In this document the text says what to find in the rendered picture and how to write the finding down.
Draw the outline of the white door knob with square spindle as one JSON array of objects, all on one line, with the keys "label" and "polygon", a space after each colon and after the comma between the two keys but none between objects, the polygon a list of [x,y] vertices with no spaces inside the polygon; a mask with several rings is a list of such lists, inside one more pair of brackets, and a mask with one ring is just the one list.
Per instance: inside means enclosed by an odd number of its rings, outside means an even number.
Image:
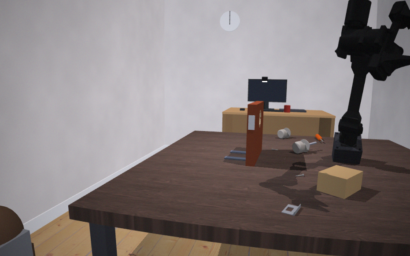
[{"label": "white door knob with square spindle", "polygon": [[[310,145],[317,144],[317,142],[309,143],[307,140],[302,139],[301,141],[296,141],[292,145],[292,149],[295,153],[299,154],[302,152],[307,152],[310,149]],[[306,148],[305,148],[306,147]]]}]

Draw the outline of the orange-brown door slab with round hole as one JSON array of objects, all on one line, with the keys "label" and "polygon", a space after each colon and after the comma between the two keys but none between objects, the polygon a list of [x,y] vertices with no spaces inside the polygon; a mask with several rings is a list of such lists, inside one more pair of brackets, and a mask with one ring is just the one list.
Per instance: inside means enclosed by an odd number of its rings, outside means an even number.
[{"label": "orange-brown door slab with round hole", "polygon": [[[247,142],[246,142],[246,164],[254,167],[262,151],[264,101],[247,105]],[[255,130],[248,130],[248,116],[255,115]]]}]

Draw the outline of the tan cardboard box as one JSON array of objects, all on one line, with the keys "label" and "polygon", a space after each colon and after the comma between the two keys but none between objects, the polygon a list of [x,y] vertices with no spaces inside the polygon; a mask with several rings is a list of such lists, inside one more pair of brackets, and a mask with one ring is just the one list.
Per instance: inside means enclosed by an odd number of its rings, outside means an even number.
[{"label": "tan cardboard box", "polygon": [[362,176],[363,171],[335,165],[319,171],[317,191],[346,199],[361,189]]}]

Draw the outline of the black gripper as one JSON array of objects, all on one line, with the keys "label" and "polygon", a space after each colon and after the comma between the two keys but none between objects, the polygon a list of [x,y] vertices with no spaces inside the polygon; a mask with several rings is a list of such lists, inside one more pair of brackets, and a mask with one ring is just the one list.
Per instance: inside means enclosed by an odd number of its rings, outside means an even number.
[{"label": "black gripper", "polygon": [[374,79],[385,81],[396,69],[410,65],[410,56],[389,54],[399,29],[410,29],[410,9],[406,1],[397,1],[393,4],[389,14],[392,25],[389,29],[385,25],[380,29],[371,29],[365,26],[360,30],[356,39],[359,52],[373,54],[367,70]]}]

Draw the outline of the orange-handled screwdriver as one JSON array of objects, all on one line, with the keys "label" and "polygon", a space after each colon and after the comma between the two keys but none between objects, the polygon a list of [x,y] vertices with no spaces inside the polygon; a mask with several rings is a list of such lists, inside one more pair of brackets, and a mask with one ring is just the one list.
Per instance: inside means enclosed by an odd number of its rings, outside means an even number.
[{"label": "orange-handled screwdriver", "polygon": [[316,134],[315,137],[319,140],[319,141],[323,141],[322,137],[319,134]]}]

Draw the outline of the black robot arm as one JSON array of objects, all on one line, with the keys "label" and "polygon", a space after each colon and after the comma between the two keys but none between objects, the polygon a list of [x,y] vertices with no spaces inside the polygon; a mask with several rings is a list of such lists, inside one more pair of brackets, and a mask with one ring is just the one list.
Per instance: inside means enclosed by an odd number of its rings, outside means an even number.
[{"label": "black robot arm", "polygon": [[346,59],[351,55],[351,68],[354,79],[351,89],[347,112],[339,121],[339,142],[341,146],[357,147],[357,137],[363,132],[361,115],[358,112],[361,104],[365,85],[368,63],[373,53],[367,55],[359,52],[356,46],[358,32],[367,26],[371,8],[370,0],[349,0],[347,5],[346,19],[342,27],[338,48],[335,50],[338,57]]}]

